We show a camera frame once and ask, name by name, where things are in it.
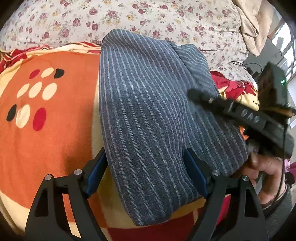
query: striped fabric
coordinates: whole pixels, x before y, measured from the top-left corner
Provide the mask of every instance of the striped fabric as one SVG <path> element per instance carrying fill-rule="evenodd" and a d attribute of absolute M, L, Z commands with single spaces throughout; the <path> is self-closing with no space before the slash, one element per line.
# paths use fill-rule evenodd
<path fill-rule="evenodd" d="M 99 73 L 108 163 L 136 225 L 167 221 L 200 196 L 183 164 L 185 148 L 224 175 L 246 161 L 239 129 L 187 99 L 191 88 L 219 96 L 194 45 L 112 30 L 103 40 Z"/>

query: silver screw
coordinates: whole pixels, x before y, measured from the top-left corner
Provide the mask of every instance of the silver screw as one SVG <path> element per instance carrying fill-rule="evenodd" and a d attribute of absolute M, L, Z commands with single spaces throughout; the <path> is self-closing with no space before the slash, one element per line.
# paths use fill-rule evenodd
<path fill-rule="evenodd" d="M 218 170 L 214 170 L 214 171 L 212 171 L 212 174 L 214 176 L 219 176 L 220 175 L 220 172 Z"/>
<path fill-rule="evenodd" d="M 51 178 L 52 178 L 52 176 L 51 176 L 50 174 L 48 174 L 48 175 L 45 176 L 44 179 L 45 179 L 46 181 L 48 181 L 48 180 L 50 180 Z"/>
<path fill-rule="evenodd" d="M 75 175 L 80 175 L 82 173 L 82 170 L 81 169 L 76 169 L 75 171 L 74 171 L 74 174 Z"/>
<path fill-rule="evenodd" d="M 246 176 L 246 175 L 243 175 L 243 176 L 242 176 L 242 179 L 243 179 L 244 181 L 248 181 L 248 180 L 249 180 L 249 177 Z"/>

